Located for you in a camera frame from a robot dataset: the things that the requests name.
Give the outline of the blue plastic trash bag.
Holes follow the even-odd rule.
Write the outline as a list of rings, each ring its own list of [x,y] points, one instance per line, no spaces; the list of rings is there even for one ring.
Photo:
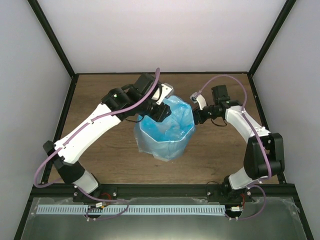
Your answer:
[[[133,133],[139,152],[165,162],[181,157],[196,127],[191,106],[172,95],[163,101],[171,114],[163,122],[138,116]]]

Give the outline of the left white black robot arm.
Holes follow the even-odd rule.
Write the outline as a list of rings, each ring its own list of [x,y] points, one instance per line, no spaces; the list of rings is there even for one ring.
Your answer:
[[[102,196],[98,180],[79,162],[81,155],[104,133],[126,120],[140,115],[157,123],[170,114],[170,106],[164,100],[174,88],[159,81],[160,71],[155,76],[143,73],[133,84],[110,90],[96,109],[72,132],[62,139],[47,141],[43,149],[66,184],[73,184],[84,192],[89,201],[97,202]]]

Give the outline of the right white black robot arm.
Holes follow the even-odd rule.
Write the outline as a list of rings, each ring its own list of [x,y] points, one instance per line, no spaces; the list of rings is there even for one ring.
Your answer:
[[[213,105],[207,105],[205,98],[197,92],[190,96],[198,105],[192,111],[195,125],[222,118],[246,142],[243,167],[226,176],[220,186],[223,198],[232,202],[245,188],[284,172],[284,141],[279,133],[272,133],[257,123],[238,100],[232,100],[225,85],[212,87],[211,92]]]

